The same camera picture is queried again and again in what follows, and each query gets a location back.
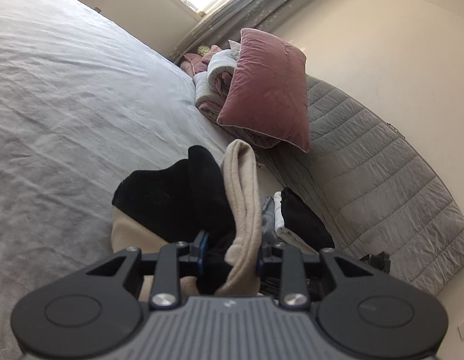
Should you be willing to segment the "grey patterned curtain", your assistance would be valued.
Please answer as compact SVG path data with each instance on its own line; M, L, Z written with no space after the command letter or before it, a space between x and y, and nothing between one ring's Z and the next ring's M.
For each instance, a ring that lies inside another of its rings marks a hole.
M185 53L198 46L225 47L229 40L240 40L243 28L270 33L309 2L312 0L227 0L202 18L167 59L178 63Z

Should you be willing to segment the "small pink pillow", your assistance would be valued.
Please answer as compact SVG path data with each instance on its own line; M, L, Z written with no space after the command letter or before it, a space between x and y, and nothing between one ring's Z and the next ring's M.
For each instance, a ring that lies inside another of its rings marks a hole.
M212 57L220 51L222 48L217 45L199 46L195 53L190 52L182 56L179 67L190 77L206 72Z

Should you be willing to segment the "folded white garment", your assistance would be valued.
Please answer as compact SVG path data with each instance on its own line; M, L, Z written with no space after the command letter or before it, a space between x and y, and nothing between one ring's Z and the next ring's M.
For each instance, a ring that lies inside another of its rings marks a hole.
M274 232L282 241L297 247L306 254L316 254L317 252L308 246L296 233L286 227L285 217L282 214L282 193L277 191L273 194L274 203Z

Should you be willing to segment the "beige black bear sweatshirt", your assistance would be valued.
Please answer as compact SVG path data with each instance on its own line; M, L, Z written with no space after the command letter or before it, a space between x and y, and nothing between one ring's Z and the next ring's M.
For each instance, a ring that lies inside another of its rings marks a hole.
M186 295L254 296L261 246L256 156L235 140L221 163L202 146L162 170L137 170L112 198L112 249L157 253L166 244L208 234L203 268L181 280Z

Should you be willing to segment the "pink velvet pillow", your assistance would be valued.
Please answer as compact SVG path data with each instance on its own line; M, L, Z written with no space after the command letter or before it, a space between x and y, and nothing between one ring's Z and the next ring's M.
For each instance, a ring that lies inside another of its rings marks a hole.
M305 64L305 54L281 38L258 29L242 29L237 66L218 124L309 152Z

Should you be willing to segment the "folded grey pink quilt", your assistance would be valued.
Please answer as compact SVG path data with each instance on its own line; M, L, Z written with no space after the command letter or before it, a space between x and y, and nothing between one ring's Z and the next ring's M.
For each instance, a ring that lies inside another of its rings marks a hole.
M200 56L200 71L194 70L195 106L214 124L230 91L234 70L239 59L240 44L229 41L230 48L221 49L213 45ZM270 149L279 143L276 138L237 127L221 126L235 138L246 141L251 146Z

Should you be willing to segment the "folded grey sweater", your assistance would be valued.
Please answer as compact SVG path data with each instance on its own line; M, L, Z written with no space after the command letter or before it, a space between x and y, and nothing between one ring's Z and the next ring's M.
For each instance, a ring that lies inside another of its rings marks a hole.
M274 245L281 242L275 232L274 201L271 196L265 198L261 207L262 244Z

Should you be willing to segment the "folded black garment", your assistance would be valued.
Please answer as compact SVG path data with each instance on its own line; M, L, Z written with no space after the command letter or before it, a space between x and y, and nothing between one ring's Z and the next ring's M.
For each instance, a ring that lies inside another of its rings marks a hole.
M334 249L335 242L326 226L302 198L288 187L281 193L286 227L317 252L324 248Z

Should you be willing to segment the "grey quilted headboard cover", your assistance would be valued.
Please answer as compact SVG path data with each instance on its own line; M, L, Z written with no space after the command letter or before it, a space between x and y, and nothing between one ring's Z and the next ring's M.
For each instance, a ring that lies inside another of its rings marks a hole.
M392 275L437 295L464 267L464 215L426 160L342 90L307 77L311 148L262 157L320 217L339 250L387 252Z

